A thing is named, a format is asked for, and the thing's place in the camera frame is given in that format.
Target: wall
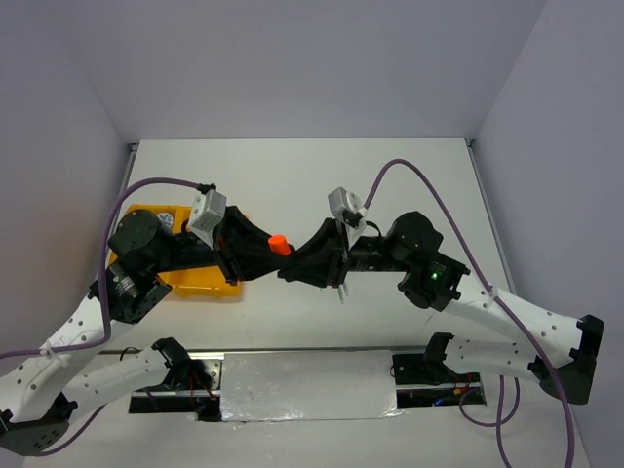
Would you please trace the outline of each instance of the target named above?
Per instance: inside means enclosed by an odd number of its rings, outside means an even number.
[[[38,2],[0,2],[0,352],[39,346],[73,311],[125,165],[122,139],[46,16]],[[20,465],[0,449],[0,466]]]
[[[622,19],[618,0],[549,0],[475,148],[519,292],[606,321],[592,400],[575,409],[596,468],[623,453]]]
[[[48,2],[125,141],[471,137],[543,4]]]

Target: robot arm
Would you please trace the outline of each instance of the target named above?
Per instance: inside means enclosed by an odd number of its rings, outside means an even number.
[[[271,272],[287,282],[337,288],[349,271],[401,271],[398,289],[419,308],[468,318],[507,336],[510,343],[477,343],[435,333],[423,361],[437,374],[473,371],[538,381],[557,397],[535,350],[493,301],[499,294],[539,340],[558,370],[571,403],[587,403],[603,333],[592,316],[580,321],[540,309],[507,292],[486,292],[464,264],[439,252],[443,236],[423,214],[401,215],[384,236],[363,236],[366,209],[344,189],[330,196],[331,213],[302,247],[277,249],[272,236],[227,207],[215,187],[193,202],[188,232],[173,234],[151,212],[126,214],[108,245],[117,259],[106,270],[112,336],[129,331],[171,290],[158,273],[217,265],[236,284]],[[0,447],[35,455],[55,443],[70,422],[120,396],[189,378],[210,390],[212,379],[174,339],[165,338],[133,358],[91,373],[82,369],[99,347],[54,354],[59,345],[103,336],[98,283],[74,315],[45,343],[42,356],[27,359],[0,378]]]

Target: yellow plastic container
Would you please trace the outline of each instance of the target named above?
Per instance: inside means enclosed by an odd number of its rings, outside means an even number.
[[[173,219],[172,231],[175,234],[181,232],[182,223],[191,214],[190,207],[176,205],[131,205],[126,214],[136,210],[148,210],[156,215],[169,214]],[[115,260],[113,253],[110,262]],[[243,293],[241,282],[236,286],[230,286],[218,266],[207,268],[193,268],[190,270],[170,271],[160,273],[161,279],[173,287],[173,291],[180,297],[207,296],[215,298],[239,297]]]

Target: white table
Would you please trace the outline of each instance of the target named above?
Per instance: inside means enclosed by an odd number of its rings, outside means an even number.
[[[143,141],[130,183],[150,176],[215,182],[228,203],[238,205],[254,223],[300,246],[329,215],[327,194],[344,186],[364,199],[379,168],[397,157],[413,161],[430,177],[488,278],[507,288],[462,139]],[[147,187],[129,203],[189,205],[192,196],[183,188]],[[426,214],[443,232],[443,253],[466,261],[426,188],[408,170],[392,169],[369,219],[386,230],[398,215],[413,210]],[[168,299],[109,349],[143,347],[162,336],[194,349],[420,345],[433,332],[497,339],[469,321],[414,308],[396,290],[401,276],[375,274],[372,280],[371,274],[350,274],[351,295],[344,305],[335,292],[286,284],[274,275],[245,284],[239,302]],[[101,356],[95,365],[115,359]],[[469,411],[493,420],[497,378],[484,380],[490,404]],[[127,415],[127,408],[128,398],[109,405],[74,446],[49,459],[28,459],[24,466],[502,466],[493,430],[473,426],[457,408],[410,409],[380,420],[246,425],[194,423],[188,415]],[[515,466],[563,465],[561,405],[536,385],[523,384],[521,408],[503,436]],[[578,438],[574,466],[589,467]]]

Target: purple cable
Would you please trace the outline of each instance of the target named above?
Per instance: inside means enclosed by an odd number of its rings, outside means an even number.
[[[108,218],[106,219],[106,223],[104,224],[104,229],[101,234],[101,238],[99,240],[99,250],[97,253],[97,288],[99,290],[99,305],[101,308],[101,318],[103,320],[104,327],[104,336],[96,341],[92,341],[86,344],[76,344],[71,346],[59,346],[56,348],[51,348],[50,351],[53,353],[66,353],[68,351],[80,351],[84,349],[95,348],[96,346],[100,346],[107,342],[110,339],[111,329],[110,329],[110,313],[108,309],[108,295],[106,291],[106,254],[107,254],[107,245],[108,235],[112,228],[112,225],[115,221],[115,217],[117,213],[121,209],[122,203],[133,193],[135,193],[140,188],[146,185],[153,185],[156,183],[166,183],[169,185],[181,185],[183,187],[189,188],[199,188],[199,184],[195,182],[190,182],[188,180],[180,180],[178,178],[169,178],[169,177],[152,177],[146,178],[144,180],[140,180],[137,183],[134,183],[130,187],[128,187],[124,192],[119,196],[115,204],[113,205],[110,213],[108,214]],[[31,348],[31,349],[20,349],[16,351],[8,351],[6,353],[0,354],[0,360],[6,358],[15,358],[18,356],[41,356],[42,349],[39,348]]]
[[[372,187],[370,188],[369,196],[367,197],[366,202],[364,202],[364,208],[368,209],[371,206],[372,199],[374,198],[374,194],[376,193],[377,188],[379,188],[379,184],[381,183],[381,180],[383,179],[385,174],[388,172],[388,170],[392,166],[395,166],[397,164],[402,164],[402,165],[407,166],[408,168],[410,168],[412,171],[414,171],[416,173],[416,175],[418,177],[420,177],[420,180],[422,180],[422,182],[427,186],[427,188],[429,189],[429,192],[431,192],[431,195],[433,195],[433,198],[436,199],[436,202],[438,202],[438,205],[440,206],[440,209],[442,210],[442,212],[447,217],[447,220],[448,220],[448,223],[450,224],[450,227],[452,228],[453,232],[455,233],[455,236],[457,236],[457,239],[459,240],[459,244],[461,244],[461,247],[462,247],[463,251],[466,253],[466,256],[468,257],[468,260],[470,261],[473,269],[475,270],[475,273],[479,277],[479,280],[483,283],[484,288],[486,288],[487,292],[488,293],[491,292],[491,284],[486,279],[486,275],[481,270],[481,268],[479,267],[479,264],[477,263],[477,260],[474,258],[474,256],[472,255],[472,252],[468,248],[468,245],[466,244],[466,241],[465,241],[464,237],[461,235],[461,232],[459,231],[459,228],[457,227],[457,224],[455,223],[454,219],[450,215],[450,212],[447,209],[447,206],[442,201],[442,198],[440,198],[440,195],[438,194],[438,191],[434,188],[434,186],[431,184],[431,182],[426,177],[426,175],[419,168],[417,168],[414,164],[412,164],[410,161],[407,161],[405,159],[393,159],[392,161],[388,161],[383,166],[383,168],[381,168],[381,171],[379,171],[379,174],[377,175],[377,177],[375,178],[374,182],[372,183]],[[505,313],[509,316],[509,318],[522,331],[522,333],[526,336],[526,339],[528,339],[528,341],[530,341],[530,343],[533,345],[533,347],[537,351],[537,354],[539,355],[539,357],[544,362],[544,365],[546,366],[546,369],[548,370],[550,375],[553,377],[553,382],[555,384],[555,388],[557,389],[557,393],[559,395],[559,399],[561,400],[562,407],[564,408],[565,428],[567,430],[567,454],[565,456],[565,465],[564,465],[564,467],[565,468],[571,468],[572,462],[574,460],[574,424],[572,422],[572,413],[571,413],[570,408],[569,408],[569,402],[567,401],[566,391],[564,390],[564,386],[562,385],[561,379],[559,378],[559,374],[557,373],[557,370],[553,366],[553,363],[551,363],[550,359],[548,358],[548,355],[546,354],[544,349],[541,347],[541,345],[539,344],[537,339],[535,339],[535,337],[527,329],[525,324],[523,324],[523,322],[518,318],[518,316],[516,314],[514,314],[514,312],[509,308],[509,306],[500,297],[495,297],[494,301],[500,306],[500,308],[502,308],[505,311]],[[501,393],[501,395],[504,393],[504,390],[503,390],[502,386],[501,386],[501,392],[500,393]],[[501,404],[499,405],[498,412],[500,412],[500,414],[502,415],[502,405]],[[507,463],[509,463],[509,461],[507,460],[507,456],[505,455],[505,452],[504,452],[504,450],[502,448],[502,439],[501,439],[499,418],[497,418],[497,420],[496,420],[496,441],[498,442],[498,449],[500,450],[500,455],[501,455],[503,461],[506,461]]]
[[[514,400],[514,406],[511,408],[511,411],[509,411],[509,414],[507,414],[507,417],[505,417],[503,420],[500,421],[500,425],[507,424],[511,420],[511,418],[514,417],[514,415],[516,414],[516,411],[518,410],[518,407],[520,406],[520,380],[518,380],[518,378],[514,378],[514,382],[516,384],[516,399]],[[500,381],[501,392],[504,392],[504,389],[502,388],[504,385],[505,385],[505,381],[504,379],[502,379],[502,376],[501,376],[501,381]],[[476,424],[481,427],[496,427],[496,422],[478,421],[474,417],[470,416],[466,412],[466,409],[464,408],[464,401],[466,400],[468,395],[475,393],[478,390],[479,390],[478,388],[473,388],[471,390],[468,390],[461,396],[461,398],[459,399],[459,411],[466,419],[468,419],[473,424]]]
[[[55,453],[59,453],[61,450],[66,449],[67,447],[69,447],[71,444],[73,444],[76,441],[76,439],[78,439],[82,435],[83,432],[85,432],[87,430],[89,425],[92,422],[94,422],[94,419],[96,419],[96,417],[98,417],[98,414],[101,413],[101,411],[104,409],[104,407],[99,407],[98,409],[96,409],[91,414],[91,416],[89,416],[89,419],[87,419],[87,421],[82,425],[82,427],[80,429],[78,429],[76,431],[76,433],[73,436],[71,436],[67,442],[65,442],[61,446],[58,446],[57,448],[53,448],[52,450],[42,451],[41,453],[39,453],[38,455],[35,455],[35,456],[50,456],[50,455],[54,455]]]

